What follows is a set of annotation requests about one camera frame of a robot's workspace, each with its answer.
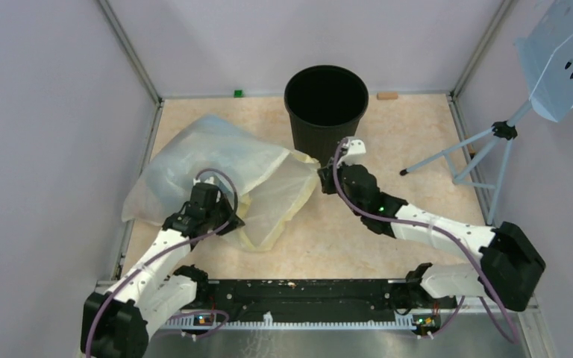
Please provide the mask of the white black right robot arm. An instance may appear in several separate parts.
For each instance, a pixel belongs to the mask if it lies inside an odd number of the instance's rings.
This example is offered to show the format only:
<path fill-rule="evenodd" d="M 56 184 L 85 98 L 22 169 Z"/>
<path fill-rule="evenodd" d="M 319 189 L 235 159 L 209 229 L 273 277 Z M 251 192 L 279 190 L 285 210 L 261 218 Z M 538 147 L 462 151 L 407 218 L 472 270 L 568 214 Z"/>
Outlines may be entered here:
<path fill-rule="evenodd" d="M 517 224 L 482 226 L 434 215 L 381 191 L 362 165 L 328 164 L 317 173 L 322 192 L 339 195 L 371 232 L 462 259 L 453 265 L 422 263 L 410 272 L 407 296 L 413 305 L 428 307 L 437 298 L 471 296 L 489 298 L 515 312 L 526 309 L 547 264 Z"/>

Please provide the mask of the black ribbed trash bin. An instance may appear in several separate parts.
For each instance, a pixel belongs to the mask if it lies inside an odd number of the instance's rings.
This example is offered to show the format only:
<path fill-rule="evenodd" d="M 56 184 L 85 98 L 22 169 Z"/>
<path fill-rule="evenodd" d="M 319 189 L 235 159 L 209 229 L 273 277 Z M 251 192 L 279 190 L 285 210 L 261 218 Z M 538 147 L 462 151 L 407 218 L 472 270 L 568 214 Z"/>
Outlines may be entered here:
<path fill-rule="evenodd" d="M 369 105 L 360 76 L 340 66 L 311 66 L 294 74 L 284 90 L 295 150 L 325 166 L 339 142 L 356 134 Z"/>

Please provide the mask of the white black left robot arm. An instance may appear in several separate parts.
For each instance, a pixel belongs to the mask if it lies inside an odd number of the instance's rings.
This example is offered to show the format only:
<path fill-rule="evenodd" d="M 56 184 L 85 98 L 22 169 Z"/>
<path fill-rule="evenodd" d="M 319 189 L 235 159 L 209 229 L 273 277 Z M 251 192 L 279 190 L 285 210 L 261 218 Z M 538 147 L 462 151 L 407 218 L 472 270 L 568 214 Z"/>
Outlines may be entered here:
<path fill-rule="evenodd" d="M 84 302 L 81 353 L 86 357 L 143 357 L 160 327 L 181 307 L 203 307 L 209 288 L 172 269 L 212 235 L 244 226 L 238 197 L 214 176 L 194 179 L 190 198 L 165 219 L 150 248 L 123 277 Z"/>

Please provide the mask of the large translucent yellowish trash bag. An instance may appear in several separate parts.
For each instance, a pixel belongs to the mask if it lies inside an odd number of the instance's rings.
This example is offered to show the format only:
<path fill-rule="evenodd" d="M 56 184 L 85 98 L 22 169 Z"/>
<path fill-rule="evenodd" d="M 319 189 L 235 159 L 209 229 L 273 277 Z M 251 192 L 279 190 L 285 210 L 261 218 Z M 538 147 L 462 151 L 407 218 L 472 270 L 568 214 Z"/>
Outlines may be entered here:
<path fill-rule="evenodd" d="M 146 165 L 124 201 L 122 220 L 161 226 L 189 199 L 195 178 L 223 172 L 234 183 L 237 215 L 245 223 L 223 239 L 241 251 L 270 251 L 316 189 L 319 167 L 319 161 L 305 153 L 205 115 Z"/>

